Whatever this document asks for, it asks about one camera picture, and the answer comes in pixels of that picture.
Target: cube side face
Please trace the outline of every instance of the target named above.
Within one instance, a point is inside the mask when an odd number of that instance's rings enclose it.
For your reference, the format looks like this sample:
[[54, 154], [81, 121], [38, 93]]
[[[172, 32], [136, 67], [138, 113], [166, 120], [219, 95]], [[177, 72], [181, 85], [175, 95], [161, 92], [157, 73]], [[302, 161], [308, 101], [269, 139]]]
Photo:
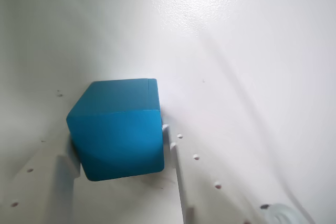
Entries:
[[159, 110], [68, 116], [67, 123], [91, 181], [155, 173], [164, 168]]

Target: blue block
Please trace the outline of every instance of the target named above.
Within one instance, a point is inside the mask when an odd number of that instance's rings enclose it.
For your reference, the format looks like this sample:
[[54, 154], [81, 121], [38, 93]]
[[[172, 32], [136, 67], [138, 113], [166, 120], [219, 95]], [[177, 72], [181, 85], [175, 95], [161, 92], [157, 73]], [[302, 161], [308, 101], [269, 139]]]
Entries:
[[164, 168], [155, 79], [93, 82], [67, 116], [87, 178], [99, 181]]

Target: white wall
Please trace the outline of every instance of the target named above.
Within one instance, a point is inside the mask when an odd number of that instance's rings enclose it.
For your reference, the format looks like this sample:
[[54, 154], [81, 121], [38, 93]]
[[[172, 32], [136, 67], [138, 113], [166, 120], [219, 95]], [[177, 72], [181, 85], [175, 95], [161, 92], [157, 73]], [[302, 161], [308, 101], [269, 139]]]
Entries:
[[0, 0], [0, 193], [91, 81], [151, 77], [210, 176], [335, 222], [335, 5]]

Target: white plastic panel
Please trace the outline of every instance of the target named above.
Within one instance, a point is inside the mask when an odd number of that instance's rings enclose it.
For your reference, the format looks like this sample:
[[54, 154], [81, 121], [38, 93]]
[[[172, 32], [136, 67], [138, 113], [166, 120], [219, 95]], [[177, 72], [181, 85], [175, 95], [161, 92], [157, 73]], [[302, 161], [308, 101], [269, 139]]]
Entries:
[[336, 222], [335, 3], [0, 0], [0, 193], [91, 81], [148, 77], [185, 135], [190, 194], [229, 177], [230, 200]]

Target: blue cube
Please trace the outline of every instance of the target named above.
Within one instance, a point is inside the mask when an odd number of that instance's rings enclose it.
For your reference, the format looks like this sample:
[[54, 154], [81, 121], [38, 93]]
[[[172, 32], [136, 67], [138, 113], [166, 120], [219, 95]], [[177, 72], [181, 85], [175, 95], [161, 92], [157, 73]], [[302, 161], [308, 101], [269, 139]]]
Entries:
[[160, 172], [162, 123], [155, 79], [93, 82], [67, 116], [91, 181]]

